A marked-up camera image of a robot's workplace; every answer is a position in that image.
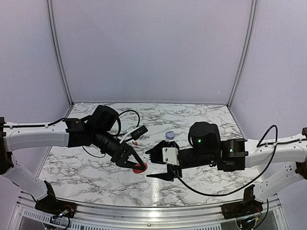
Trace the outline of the purple charging case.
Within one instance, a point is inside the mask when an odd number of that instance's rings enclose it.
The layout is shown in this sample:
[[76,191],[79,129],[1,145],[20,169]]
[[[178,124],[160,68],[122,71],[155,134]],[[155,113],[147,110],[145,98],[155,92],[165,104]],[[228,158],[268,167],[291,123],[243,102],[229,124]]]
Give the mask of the purple charging case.
[[174,133],[174,131],[167,131],[166,133],[165,133],[165,138],[166,139],[174,139],[175,138],[175,133]]

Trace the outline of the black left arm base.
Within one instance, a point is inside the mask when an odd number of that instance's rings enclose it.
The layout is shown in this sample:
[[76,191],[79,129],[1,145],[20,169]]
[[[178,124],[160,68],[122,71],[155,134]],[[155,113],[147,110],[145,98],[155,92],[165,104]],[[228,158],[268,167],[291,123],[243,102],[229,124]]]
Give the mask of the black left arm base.
[[42,199],[35,199],[35,209],[54,215],[59,215],[61,212],[68,210],[68,217],[73,218],[77,208],[76,203],[57,199],[52,185],[47,181],[44,181],[44,183],[47,195]]

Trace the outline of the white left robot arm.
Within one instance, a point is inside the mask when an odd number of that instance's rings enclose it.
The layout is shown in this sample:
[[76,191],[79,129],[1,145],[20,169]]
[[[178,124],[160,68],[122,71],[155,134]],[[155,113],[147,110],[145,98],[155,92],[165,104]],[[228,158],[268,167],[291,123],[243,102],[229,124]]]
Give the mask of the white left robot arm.
[[104,105],[99,105],[91,115],[81,119],[61,118],[51,123],[13,123],[1,117],[0,174],[27,191],[39,207],[57,213],[61,206],[52,185],[34,176],[13,152],[47,146],[75,148],[94,145],[101,153],[109,155],[118,167],[145,171],[146,164],[133,147],[109,133],[119,122],[119,113]]

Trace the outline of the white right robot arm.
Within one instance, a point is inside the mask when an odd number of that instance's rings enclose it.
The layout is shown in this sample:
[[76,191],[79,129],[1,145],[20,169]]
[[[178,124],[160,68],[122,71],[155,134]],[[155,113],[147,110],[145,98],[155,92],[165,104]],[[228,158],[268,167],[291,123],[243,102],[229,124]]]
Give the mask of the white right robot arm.
[[240,187],[244,198],[238,211],[247,215],[270,196],[307,178],[307,130],[280,138],[277,125],[270,126],[260,140],[234,138],[222,141],[216,124],[194,123],[188,132],[190,148],[180,149],[174,141],[162,140],[146,151],[151,163],[165,164],[165,173],[153,178],[182,179],[182,170],[209,165],[223,172],[242,171],[265,165],[262,172]]

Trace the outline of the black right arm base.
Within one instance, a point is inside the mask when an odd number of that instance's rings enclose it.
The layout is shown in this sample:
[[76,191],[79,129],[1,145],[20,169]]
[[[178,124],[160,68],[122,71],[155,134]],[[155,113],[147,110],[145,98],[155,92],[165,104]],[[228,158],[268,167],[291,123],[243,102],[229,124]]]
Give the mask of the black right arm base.
[[224,219],[239,218],[263,210],[263,202],[259,202],[255,199],[254,187],[255,185],[250,185],[244,189],[242,201],[227,203],[221,206]]

